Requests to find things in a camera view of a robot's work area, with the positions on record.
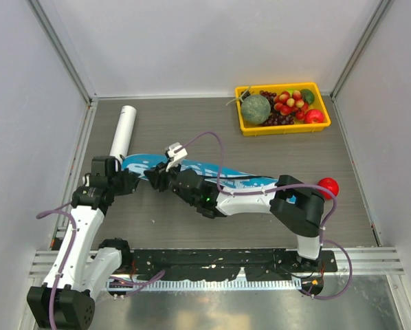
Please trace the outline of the blue racket bag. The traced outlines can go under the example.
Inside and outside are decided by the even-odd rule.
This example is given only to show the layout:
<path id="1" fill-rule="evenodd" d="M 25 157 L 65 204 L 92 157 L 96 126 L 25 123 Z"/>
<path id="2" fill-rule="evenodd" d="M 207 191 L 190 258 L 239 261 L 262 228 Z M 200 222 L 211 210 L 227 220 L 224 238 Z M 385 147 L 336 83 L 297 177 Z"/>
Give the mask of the blue racket bag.
<path id="1" fill-rule="evenodd" d="M 135 154 L 124 158 L 122 170 L 140 174 L 147 181 L 144 171 L 167 164 L 163 155 Z M 219 208 L 222 213 L 265 212 L 274 203 L 287 206 L 297 204 L 297 193 L 292 189 L 275 191 L 275 179 L 255 176 L 230 168 L 222 168 L 206 162 L 185 159 L 181 170 L 167 190 L 172 191 L 187 204 L 197 208 Z"/>

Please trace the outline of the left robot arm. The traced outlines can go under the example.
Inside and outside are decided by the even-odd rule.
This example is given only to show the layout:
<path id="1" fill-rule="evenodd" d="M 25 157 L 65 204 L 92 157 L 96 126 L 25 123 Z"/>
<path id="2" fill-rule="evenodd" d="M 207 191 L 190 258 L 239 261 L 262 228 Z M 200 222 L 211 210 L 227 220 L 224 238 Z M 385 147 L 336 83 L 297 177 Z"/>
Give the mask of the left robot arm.
<path id="1" fill-rule="evenodd" d="M 127 241 L 106 239 L 94 258 L 89 257 L 95 235 L 115 197 L 130 195 L 140 181 L 137 173 L 122 167 L 123 156 L 97 156 L 84 184 L 68 203 L 38 214 L 42 219 L 58 214 L 69 219 L 63 242 L 51 270 L 39 286 L 27 293 L 27 303 L 42 329 L 88 329 L 95 302 L 109 277 L 132 267 L 133 255 Z"/>

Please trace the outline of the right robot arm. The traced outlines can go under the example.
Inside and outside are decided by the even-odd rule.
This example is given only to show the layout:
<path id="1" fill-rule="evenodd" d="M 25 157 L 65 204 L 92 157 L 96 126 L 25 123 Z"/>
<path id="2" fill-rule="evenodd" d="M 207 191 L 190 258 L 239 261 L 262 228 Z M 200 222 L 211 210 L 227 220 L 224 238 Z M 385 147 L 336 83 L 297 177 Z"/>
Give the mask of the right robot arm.
<path id="1" fill-rule="evenodd" d="M 191 168 L 166 170 L 165 164 L 159 163 L 145 170 L 144 176 L 155 190 L 171 190 L 210 219 L 242 213 L 271 214 L 296 235 L 296 262 L 301 269 L 311 271 L 321 263 L 324 198 L 317 189 L 290 175 L 261 187 L 228 188 L 207 181 Z"/>

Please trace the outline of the white shuttlecock tube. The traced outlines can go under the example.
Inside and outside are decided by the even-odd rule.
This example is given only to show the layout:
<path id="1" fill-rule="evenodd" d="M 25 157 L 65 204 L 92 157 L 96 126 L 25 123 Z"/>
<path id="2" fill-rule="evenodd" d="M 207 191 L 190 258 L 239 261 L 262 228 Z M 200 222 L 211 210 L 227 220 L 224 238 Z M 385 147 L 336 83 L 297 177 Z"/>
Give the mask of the white shuttlecock tube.
<path id="1" fill-rule="evenodd" d="M 109 153 L 110 156 L 115 157 L 120 162 L 123 162 L 129 151 L 136 115 L 136 108 L 130 105 L 123 106 L 120 111 L 120 117 Z"/>

